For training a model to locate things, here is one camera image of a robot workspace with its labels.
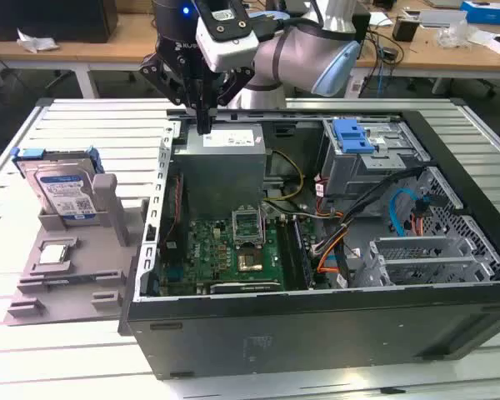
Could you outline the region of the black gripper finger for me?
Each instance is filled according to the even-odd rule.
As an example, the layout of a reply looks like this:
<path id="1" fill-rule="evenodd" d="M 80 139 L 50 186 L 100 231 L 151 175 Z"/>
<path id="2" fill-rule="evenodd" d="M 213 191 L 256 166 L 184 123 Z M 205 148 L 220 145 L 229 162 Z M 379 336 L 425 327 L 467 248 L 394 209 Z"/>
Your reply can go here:
<path id="1" fill-rule="evenodd" d="M 155 52 L 143 59 L 140 73 L 173 104 L 184 105 L 196 119 L 197 132 L 204 133 L 203 81 L 194 74 L 188 57 L 178 55 L 169 62 Z"/>
<path id="2" fill-rule="evenodd" d="M 218 106 L 227 106 L 253 78 L 251 68 L 210 72 L 204 80 L 204 132 L 210 133 Z"/>

